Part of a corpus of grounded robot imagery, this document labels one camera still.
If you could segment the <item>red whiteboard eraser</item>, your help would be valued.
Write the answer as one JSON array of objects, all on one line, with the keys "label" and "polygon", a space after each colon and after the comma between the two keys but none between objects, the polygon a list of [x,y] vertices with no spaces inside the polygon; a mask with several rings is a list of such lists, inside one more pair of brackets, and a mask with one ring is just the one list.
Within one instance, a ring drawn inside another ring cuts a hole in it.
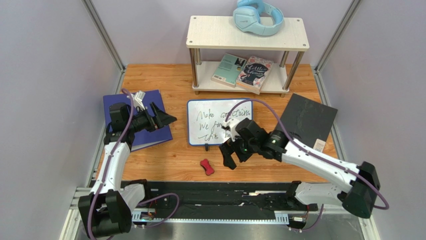
[{"label": "red whiteboard eraser", "polygon": [[215,172],[215,170],[213,169],[213,167],[211,166],[211,164],[210,164],[210,162],[209,162],[209,160],[208,159],[203,159],[202,161],[200,161],[200,166],[204,169],[204,171],[205,171],[205,174],[207,175],[207,176],[210,176],[210,175],[212,175],[214,172]]}]

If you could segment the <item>blue framed whiteboard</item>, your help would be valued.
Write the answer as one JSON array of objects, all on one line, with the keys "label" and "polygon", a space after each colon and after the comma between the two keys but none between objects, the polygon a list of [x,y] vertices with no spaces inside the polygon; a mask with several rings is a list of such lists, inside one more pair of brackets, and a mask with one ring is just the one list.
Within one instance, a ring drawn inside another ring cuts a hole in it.
[{"label": "blue framed whiteboard", "polygon": [[191,146],[220,145],[231,137],[222,129],[229,111],[242,98],[191,99],[187,102],[188,143]]}]

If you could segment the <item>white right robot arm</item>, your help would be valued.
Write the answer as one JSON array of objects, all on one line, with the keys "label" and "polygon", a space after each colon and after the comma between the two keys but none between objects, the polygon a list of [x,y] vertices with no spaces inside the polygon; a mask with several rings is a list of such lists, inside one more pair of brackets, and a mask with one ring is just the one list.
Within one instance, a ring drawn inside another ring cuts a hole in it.
[{"label": "white right robot arm", "polygon": [[303,168],[328,180],[328,183],[292,182],[287,196],[303,205],[342,206],[363,219],[370,218],[376,208],[380,181],[373,164],[364,161],[357,165],[336,159],[290,137],[283,130],[276,128],[266,132],[248,118],[231,118],[225,121],[222,129],[230,133],[230,137],[219,146],[225,167],[236,168],[232,154],[236,154],[241,163],[257,154]]}]

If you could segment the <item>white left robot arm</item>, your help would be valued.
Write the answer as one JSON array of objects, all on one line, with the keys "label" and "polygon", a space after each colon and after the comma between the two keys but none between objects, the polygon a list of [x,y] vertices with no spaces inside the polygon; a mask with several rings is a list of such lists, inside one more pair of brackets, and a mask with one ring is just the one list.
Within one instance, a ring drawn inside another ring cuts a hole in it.
[{"label": "white left robot arm", "polygon": [[128,233],[132,225],[132,211],[145,199],[147,182],[135,180],[121,191],[125,163],[131,153],[135,133],[154,132],[177,121],[150,103],[153,115],[146,109],[119,102],[109,107],[110,123],[104,138],[104,159],[90,193],[78,200],[78,210],[91,240],[111,239]]}]

